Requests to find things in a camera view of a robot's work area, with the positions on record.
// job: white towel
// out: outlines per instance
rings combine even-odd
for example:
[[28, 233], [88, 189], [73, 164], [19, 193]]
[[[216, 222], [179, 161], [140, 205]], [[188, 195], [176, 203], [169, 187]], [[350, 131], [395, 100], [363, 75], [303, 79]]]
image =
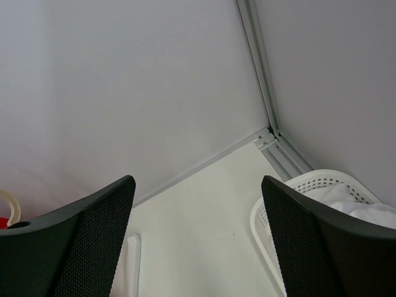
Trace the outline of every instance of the white towel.
[[305, 195], [352, 217], [396, 229], [396, 209], [394, 207], [382, 203], [359, 203], [342, 183], [313, 189]]

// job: white plastic basket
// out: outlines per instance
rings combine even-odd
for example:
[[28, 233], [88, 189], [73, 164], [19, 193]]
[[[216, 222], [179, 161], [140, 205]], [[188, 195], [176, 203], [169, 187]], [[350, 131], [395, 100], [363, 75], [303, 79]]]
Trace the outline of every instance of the white plastic basket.
[[[285, 182], [286, 185], [302, 194], [312, 189], [327, 187], [338, 183], [345, 184], [349, 193], [356, 199], [356, 202], [367, 204], [381, 203], [377, 197], [375, 197], [355, 178], [335, 170], [314, 170]], [[250, 226], [253, 237], [256, 240], [265, 261], [268, 263], [275, 280], [283, 294], [286, 296], [286, 290], [280, 273], [277, 254], [273, 246], [271, 230], [262, 197], [253, 206], [250, 216]]]

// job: metal corner post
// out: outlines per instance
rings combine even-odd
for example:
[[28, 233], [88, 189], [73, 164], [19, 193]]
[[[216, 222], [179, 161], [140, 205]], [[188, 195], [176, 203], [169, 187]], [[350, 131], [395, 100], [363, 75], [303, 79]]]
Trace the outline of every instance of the metal corner post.
[[283, 132], [278, 116], [277, 101], [271, 79], [270, 67], [265, 52], [264, 39], [261, 32], [259, 15], [254, 0], [236, 0], [242, 24], [246, 34], [247, 44], [256, 72], [257, 82], [269, 120], [269, 130], [276, 141], [268, 147], [260, 148], [267, 159], [273, 162], [275, 168], [284, 180], [313, 170], [313, 167], [290, 144], [287, 134]]
[[279, 135], [275, 94], [254, 0], [236, 0], [272, 132]]

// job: white strap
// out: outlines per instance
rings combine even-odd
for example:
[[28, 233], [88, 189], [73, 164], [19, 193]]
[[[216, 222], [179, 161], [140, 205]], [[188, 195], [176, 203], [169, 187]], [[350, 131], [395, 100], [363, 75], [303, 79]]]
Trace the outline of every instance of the white strap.
[[11, 216], [7, 222], [7, 226], [10, 227], [12, 224], [18, 223], [20, 220], [20, 206], [18, 200], [5, 190], [0, 190], [0, 198], [4, 199], [11, 209]]

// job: gray partition panel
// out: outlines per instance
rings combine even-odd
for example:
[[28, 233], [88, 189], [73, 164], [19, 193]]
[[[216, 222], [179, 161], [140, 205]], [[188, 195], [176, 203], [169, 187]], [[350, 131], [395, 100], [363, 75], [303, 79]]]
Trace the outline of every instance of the gray partition panel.
[[125, 174], [138, 202], [268, 126], [234, 1], [3, 1], [0, 16], [0, 187], [28, 216]]
[[282, 130], [396, 206], [396, 2], [256, 0]]

